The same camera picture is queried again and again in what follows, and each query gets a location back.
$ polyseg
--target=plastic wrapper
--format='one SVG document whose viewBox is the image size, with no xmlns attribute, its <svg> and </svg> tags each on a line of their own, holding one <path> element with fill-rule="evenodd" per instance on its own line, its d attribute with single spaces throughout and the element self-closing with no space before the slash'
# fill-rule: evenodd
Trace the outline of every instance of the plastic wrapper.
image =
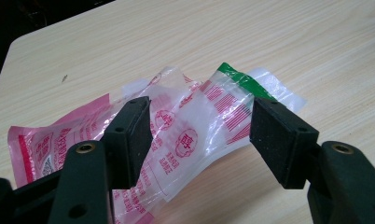
<svg viewBox="0 0 375 224">
<path fill-rule="evenodd" d="M 252 77 L 223 63 L 205 82 L 167 67 L 42 128 L 11 127 L 8 144 L 18 187 L 63 168 L 67 148 L 99 140 L 124 104 L 149 96 L 153 142 L 136 187 L 113 190 L 117 223 L 150 223 L 191 179 L 213 161 L 249 144 L 255 96 L 277 99 L 296 112 L 304 105 L 265 69 Z"/>
</svg>

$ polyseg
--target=crumpled plastic packaging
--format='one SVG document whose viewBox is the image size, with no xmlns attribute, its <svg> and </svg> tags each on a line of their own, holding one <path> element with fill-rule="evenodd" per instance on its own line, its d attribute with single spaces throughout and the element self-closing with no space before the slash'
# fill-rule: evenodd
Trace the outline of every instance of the crumpled plastic packaging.
<svg viewBox="0 0 375 224">
<path fill-rule="evenodd" d="M 294 112 L 304 106 L 269 71 L 258 68 L 249 75 L 223 63 L 202 83 L 166 67 L 151 81 L 128 84 L 48 127 L 11 127 L 7 141 L 17 186 L 62 169 L 69 147 L 99 140 L 127 101 L 149 96 L 151 148 L 136 187 L 113 190 L 113 196 L 116 223 L 150 223 L 213 161 L 249 144 L 255 96 L 276 99 Z"/>
</svg>

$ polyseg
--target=wooden table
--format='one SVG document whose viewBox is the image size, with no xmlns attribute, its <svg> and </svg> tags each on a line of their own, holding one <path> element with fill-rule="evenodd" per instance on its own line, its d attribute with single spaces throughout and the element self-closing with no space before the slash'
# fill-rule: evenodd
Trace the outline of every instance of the wooden table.
<svg viewBox="0 0 375 224">
<path fill-rule="evenodd" d="M 375 1 L 117 1 L 25 35 L 0 76 L 0 176 L 11 125 L 37 127 L 166 65 L 205 80 L 263 66 L 308 100 L 299 115 L 375 165 Z M 155 223 L 310 223 L 254 147 L 216 161 Z"/>
</svg>

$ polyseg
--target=transparent plastic bag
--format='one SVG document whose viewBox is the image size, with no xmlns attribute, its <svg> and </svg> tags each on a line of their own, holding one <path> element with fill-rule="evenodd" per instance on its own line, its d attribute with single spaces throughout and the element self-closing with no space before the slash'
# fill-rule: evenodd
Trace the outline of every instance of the transparent plastic bag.
<svg viewBox="0 0 375 224">
<path fill-rule="evenodd" d="M 154 140 L 137 186 L 113 191 L 117 223 L 149 223 L 213 161 L 249 144 L 255 96 L 277 99 L 295 112 L 304 105 L 304 100 L 266 70 L 252 74 L 265 88 L 226 63 L 204 83 L 167 67 L 150 82 L 133 82 L 48 127 L 11 127 L 8 144 L 17 185 L 63 168 L 67 148 L 80 141 L 100 139 L 128 100 L 149 96 Z"/>
</svg>

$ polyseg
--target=plastic bag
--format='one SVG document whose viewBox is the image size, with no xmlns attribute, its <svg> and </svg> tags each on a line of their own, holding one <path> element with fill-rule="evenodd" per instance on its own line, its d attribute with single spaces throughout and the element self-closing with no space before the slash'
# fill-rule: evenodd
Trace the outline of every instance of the plastic bag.
<svg viewBox="0 0 375 224">
<path fill-rule="evenodd" d="M 133 82 L 48 127 L 11 127 L 8 144 L 16 183 L 20 187 L 63 168 L 67 148 L 100 139 L 128 100 L 149 96 L 154 140 L 137 186 L 113 191 L 117 223 L 148 223 L 213 161 L 249 144 L 254 95 L 285 102 L 295 112 L 304 105 L 268 71 L 252 74 L 265 88 L 226 63 L 204 83 L 167 67 L 150 82 Z"/>
</svg>

